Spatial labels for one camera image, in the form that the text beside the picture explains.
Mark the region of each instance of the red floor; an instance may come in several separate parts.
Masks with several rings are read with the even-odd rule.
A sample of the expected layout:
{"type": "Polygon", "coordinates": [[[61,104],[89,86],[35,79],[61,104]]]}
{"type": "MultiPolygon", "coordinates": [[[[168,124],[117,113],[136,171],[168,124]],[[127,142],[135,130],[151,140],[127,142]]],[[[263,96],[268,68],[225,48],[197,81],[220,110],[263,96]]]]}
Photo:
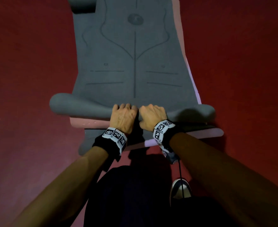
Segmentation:
{"type": "MultiPolygon", "coordinates": [[[[180,2],[195,83],[225,131],[209,142],[278,185],[278,0],[180,2]]],[[[49,109],[76,75],[67,0],[0,0],[0,226],[78,157],[83,130],[49,109]]]]}

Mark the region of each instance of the black cord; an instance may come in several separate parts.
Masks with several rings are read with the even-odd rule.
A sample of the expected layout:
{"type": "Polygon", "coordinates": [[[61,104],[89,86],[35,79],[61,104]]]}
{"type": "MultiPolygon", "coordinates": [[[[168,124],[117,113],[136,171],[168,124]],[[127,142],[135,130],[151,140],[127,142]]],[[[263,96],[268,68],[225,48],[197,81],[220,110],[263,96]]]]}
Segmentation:
{"type": "Polygon", "coordinates": [[[179,163],[179,172],[180,172],[180,179],[181,179],[181,186],[182,186],[182,196],[184,198],[183,180],[182,180],[182,174],[181,174],[181,164],[180,164],[180,160],[179,159],[178,159],[178,163],[179,163]]]}

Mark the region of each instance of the black pants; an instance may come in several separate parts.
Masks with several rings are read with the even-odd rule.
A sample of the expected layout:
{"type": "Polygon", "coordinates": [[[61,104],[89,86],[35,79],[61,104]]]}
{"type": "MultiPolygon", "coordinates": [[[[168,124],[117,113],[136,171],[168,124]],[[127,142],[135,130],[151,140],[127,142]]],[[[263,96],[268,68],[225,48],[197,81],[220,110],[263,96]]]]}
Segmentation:
{"type": "Polygon", "coordinates": [[[131,166],[113,168],[88,199],[84,226],[234,226],[209,197],[191,197],[170,207],[163,181],[131,166]]]}

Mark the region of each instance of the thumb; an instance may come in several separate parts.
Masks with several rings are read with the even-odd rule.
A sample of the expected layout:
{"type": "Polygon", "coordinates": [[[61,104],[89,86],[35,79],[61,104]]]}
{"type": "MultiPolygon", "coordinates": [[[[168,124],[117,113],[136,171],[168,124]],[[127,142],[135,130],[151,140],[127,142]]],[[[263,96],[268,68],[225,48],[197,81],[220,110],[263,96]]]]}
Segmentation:
{"type": "Polygon", "coordinates": [[[141,122],[139,123],[139,125],[140,125],[141,129],[146,130],[146,125],[145,125],[145,122],[144,122],[144,121],[141,121],[141,122]]]}

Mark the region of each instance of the shoe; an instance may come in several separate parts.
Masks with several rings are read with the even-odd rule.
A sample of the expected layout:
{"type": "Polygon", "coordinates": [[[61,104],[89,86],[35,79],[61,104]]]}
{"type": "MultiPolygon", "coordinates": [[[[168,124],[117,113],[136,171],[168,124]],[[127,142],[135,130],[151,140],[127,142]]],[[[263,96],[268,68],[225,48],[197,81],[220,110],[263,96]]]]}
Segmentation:
{"type": "Polygon", "coordinates": [[[183,193],[184,193],[184,198],[190,198],[192,196],[192,191],[190,189],[190,186],[188,182],[184,179],[176,179],[172,183],[172,188],[170,190],[170,206],[174,203],[174,200],[177,199],[183,199],[183,193],[182,193],[182,184],[183,184],[183,193]]]}

